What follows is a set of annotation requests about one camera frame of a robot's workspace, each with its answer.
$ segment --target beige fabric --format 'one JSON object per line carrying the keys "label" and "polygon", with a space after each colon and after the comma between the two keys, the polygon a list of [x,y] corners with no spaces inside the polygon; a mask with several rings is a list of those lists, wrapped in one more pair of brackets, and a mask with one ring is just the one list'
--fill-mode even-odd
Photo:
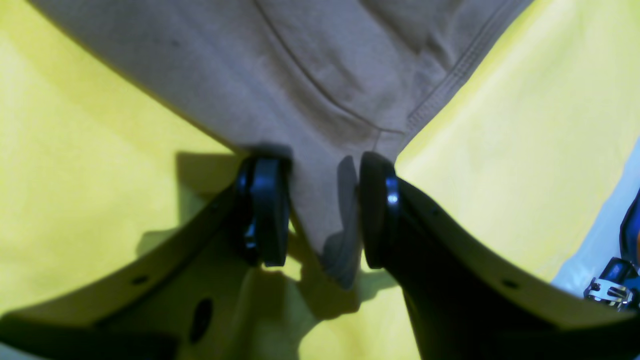
{"label": "beige fabric", "polygon": [[237,151],[290,156],[300,225],[348,288],[360,260],[360,155],[394,160],[529,1],[32,3]]}

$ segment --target black bracket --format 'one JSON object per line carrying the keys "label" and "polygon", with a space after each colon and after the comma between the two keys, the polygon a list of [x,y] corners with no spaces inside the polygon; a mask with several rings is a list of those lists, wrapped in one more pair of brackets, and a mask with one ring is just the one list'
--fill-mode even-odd
{"label": "black bracket", "polygon": [[250,267],[284,264],[286,170],[281,159],[245,160],[236,182],[171,239],[93,284],[5,314],[0,341],[52,360],[222,354]]}
{"label": "black bracket", "polygon": [[[284,263],[287,167],[247,159],[235,183],[173,238],[85,288],[5,314],[0,341],[53,360],[220,358],[250,268]],[[359,191],[367,261],[402,286],[423,359],[640,354],[638,317],[500,258],[384,157],[364,154]]]}
{"label": "black bracket", "polygon": [[566,294],[486,248],[373,152],[360,166],[365,255],[402,286],[422,358],[634,359],[640,318]]}

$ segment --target round black disc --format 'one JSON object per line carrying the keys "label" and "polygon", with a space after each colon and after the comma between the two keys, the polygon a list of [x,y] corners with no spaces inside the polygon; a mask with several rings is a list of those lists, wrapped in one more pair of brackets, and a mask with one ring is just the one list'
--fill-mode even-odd
{"label": "round black disc", "polygon": [[359,203],[367,263],[382,268],[397,234],[400,194],[393,163],[375,152],[365,152],[360,162]]}

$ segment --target yellow background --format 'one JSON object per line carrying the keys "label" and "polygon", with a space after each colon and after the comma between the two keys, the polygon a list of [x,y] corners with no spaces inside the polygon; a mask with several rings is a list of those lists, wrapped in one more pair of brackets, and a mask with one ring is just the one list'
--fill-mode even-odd
{"label": "yellow background", "polygon": [[[400,176],[551,280],[640,136],[638,19],[635,0],[535,1],[401,154]],[[135,260],[227,184],[238,161],[28,4],[0,1],[0,312]],[[254,307],[252,356],[417,358],[385,272],[363,265],[344,295],[292,241],[301,255],[258,278],[286,307],[277,316],[268,301]]]}

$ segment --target seam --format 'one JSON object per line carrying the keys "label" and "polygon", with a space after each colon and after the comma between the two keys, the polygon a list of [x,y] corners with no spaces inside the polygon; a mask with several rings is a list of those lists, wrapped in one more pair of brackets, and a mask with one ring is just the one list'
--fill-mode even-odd
{"label": "seam", "polygon": [[302,65],[302,62],[300,62],[300,60],[296,57],[296,55],[291,51],[291,49],[289,48],[289,46],[287,46],[287,43],[285,42],[285,40],[282,38],[282,36],[280,36],[280,33],[278,32],[278,30],[276,29],[276,27],[274,26],[273,22],[271,21],[271,19],[267,16],[266,12],[264,11],[263,7],[260,5],[260,1],[259,0],[254,0],[256,7],[258,8],[258,11],[260,11],[260,14],[262,15],[262,18],[264,19],[265,23],[267,24],[267,26],[269,27],[269,30],[271,30],[272,34],[274,34],[274,36],[276,37],[276,39],[278,40],[278,43],[284,48],[284,51],[287,53],[287,55],[289,56],[289,58],[291,59],[291,61],[295,64],[295,66],[298,68],[298,70],[300,70],[302,72],[302,74],[304,75],[304,78],[307,79],[307,81],[309,81],[309,83],[325,98],[327,99],[332,105],[336,106],[338,109],[344,111],[345,113],[351,115],[354,119],[359,120],[360,122],[363,122],[364,124],[371,126],[377,130],[381,130],[381,131],[389,131],[391,133],[397,133],[397,134],[404,134],[403,131],[398,131],[395,129],[387,129],[384,127],[380,127],[377,126],[376,124],[373,124],[370,120],[367,120],[363,117],[361,117],[360,115],[358,115],[357,113],[355,113],[352,110],[349,110],[345,107],[343,107],[343,105],[341,105],[339,102],[336,101],[336,99],[333,98],[333,96],[331,94],[329,94],[329,92],[327,92],[322,86],[320,86],[320,84],[318,84],[314,78],[308,73],[308,71],[306,70],[306,68]]}
{"label": "seam", "polygon": [[428,93],[416,109],[409,114],[407,137],[403,147],[454,97],[455,93],[467,82],[473,71],[486,56],[491,46],[511,25],[515,17],[532,1],[506,1],[493,13],[489,21],[485,22],[480,32],[444,80]]}

